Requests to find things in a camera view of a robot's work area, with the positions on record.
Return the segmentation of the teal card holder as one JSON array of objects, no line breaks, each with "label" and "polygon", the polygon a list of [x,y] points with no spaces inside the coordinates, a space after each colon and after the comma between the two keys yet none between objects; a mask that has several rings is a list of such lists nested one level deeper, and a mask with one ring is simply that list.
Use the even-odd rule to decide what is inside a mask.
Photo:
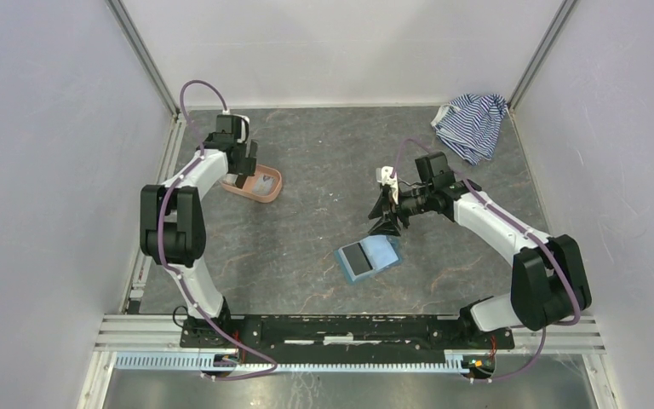
[{"label": "teal card holder", "polygon": [[337,265],[340,267],[346,281],[349,284],[356,284],[358,282],[369,279],[390,268],[398,266],[403,261],[403,257],[399,250],[399,241],[396,237],[387,235],[371,235],[353,243],[360,243],[363,246],[373,269],[367,274],[361,274],[359,276],[352,275],[346,266],[341,251],[341,248],[347,245],[339,247],[334,251],[334,256]]}]

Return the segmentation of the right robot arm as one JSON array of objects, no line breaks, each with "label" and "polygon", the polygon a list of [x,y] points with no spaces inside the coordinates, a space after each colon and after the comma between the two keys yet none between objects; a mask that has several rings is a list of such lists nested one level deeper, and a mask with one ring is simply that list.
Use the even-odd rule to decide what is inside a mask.
[{"label": "right robot arm", "polygon": [[523,326],[574,325],[592,304],[579,244],[569,235],[550,235],[499,206],[481,187],[458,175],[443,153],[416,159],[419,182],[399,186],[392,166],[376,170],[380,196],[370,211],[370,234],[398,236],[410,218],[434,212],[479,236],[511,267],[507,294],[468,306],[457,334],[469,348],[487,342],[492,331]]}]

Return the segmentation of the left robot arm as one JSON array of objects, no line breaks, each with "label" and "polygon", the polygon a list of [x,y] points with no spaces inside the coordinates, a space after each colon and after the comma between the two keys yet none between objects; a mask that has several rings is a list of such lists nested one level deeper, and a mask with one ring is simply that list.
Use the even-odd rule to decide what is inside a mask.
[{"label": "left robot arm", "polygon": [[141,189],[141,251],[162,266],[178,287],[188,315],[184,329],[201,331],[203,339],[217,348],[232,340],[233,324],[226,299],[206,265],[202,201],[223,176],[254,175],[256,152],[249,119],[223,112],[216,118],[215,131],[181,170]]}]

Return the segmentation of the white VIP card in tray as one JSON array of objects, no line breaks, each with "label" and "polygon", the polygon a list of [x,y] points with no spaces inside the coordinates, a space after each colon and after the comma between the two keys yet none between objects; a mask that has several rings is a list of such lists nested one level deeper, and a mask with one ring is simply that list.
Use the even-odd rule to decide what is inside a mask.
[{"label": "white VIP card in tray", "polygon": [[251,192],[258,196],[269,196],[277,188],[278,179],[267,174],[260,174],[255,177]]}]

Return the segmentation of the pink oval tray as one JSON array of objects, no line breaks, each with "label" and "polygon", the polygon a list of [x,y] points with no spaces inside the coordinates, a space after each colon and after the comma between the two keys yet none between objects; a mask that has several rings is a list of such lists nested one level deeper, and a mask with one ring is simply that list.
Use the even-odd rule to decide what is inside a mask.
[{"label": "pink oval tray", "polygon": [[278,170],[258,164],[253,176],[227,174],[219,180],[219,183],[230,193],[267,204],[273,202],[281,192],[283,177]]}]

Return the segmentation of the blue striped cloth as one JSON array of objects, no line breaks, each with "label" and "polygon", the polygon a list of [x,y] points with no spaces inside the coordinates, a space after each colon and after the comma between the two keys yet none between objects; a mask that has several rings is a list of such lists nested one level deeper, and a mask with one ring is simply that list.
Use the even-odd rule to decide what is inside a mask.
[{"label": "blue striped cloth", "polygon": [[437,138],[471,165],[492,160],[508,102],[498,94],[458,96],[431,121]]}]

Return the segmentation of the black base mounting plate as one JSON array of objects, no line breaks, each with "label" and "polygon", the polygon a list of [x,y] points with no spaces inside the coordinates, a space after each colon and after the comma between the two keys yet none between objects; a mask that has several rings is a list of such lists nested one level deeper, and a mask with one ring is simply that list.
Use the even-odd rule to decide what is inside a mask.
[{"label": "black base mounting plate", "polygon": [[240,364],[427,364],[446,351],[511,350],[508,328],[482,332],[462,317],[417,315],[231,316],[231,340],[216,332],[181,329],[186,349],[227,349]]}]

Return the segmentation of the aluminium frame rail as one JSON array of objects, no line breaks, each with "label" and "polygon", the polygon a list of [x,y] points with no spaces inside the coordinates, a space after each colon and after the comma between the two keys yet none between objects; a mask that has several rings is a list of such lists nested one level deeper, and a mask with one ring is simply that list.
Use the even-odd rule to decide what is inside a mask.
[{"label": "aluminium frame rail", "polygon": [[594,318],[460,341],[439,315],[107,315],[78,406],[615,408]]}]

